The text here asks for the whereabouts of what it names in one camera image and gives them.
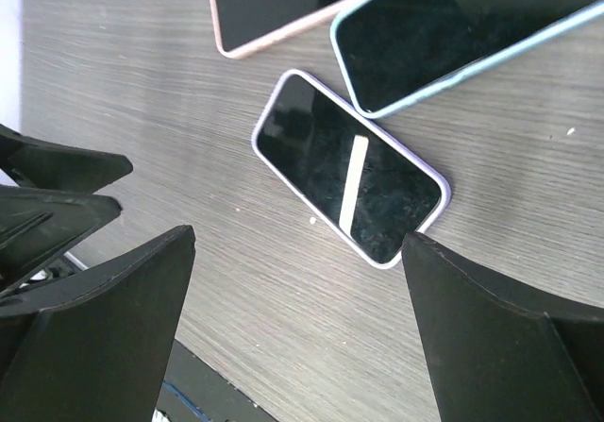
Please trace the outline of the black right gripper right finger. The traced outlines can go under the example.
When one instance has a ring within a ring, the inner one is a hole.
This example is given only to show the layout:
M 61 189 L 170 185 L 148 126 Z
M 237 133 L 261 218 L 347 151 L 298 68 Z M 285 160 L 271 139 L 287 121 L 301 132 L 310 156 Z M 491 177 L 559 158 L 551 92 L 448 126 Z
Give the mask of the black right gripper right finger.
M 405 277 L 443 421 L 600 421 L 603 311 L 406 236 Z

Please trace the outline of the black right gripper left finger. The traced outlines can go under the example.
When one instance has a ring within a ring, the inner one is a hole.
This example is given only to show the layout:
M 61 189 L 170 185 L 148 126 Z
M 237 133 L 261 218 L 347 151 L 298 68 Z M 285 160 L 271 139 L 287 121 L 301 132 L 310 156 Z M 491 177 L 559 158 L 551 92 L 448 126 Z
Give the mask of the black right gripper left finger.
M 195 257 L 188 225 L 1 302 L 4 421 L 149 421 Z

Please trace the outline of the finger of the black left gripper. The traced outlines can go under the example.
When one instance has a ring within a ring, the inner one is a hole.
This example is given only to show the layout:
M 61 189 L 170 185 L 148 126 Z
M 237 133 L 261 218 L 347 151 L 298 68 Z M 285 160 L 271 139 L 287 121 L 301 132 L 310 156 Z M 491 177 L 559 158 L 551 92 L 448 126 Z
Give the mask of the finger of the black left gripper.
M 1 171 L 20 187 L 93 194 L 133 171 L 124 155 L 50 143 L 1 127 Z
M 1 293 L 17 289 L 121 212 L 110 196 L 3 186 Z

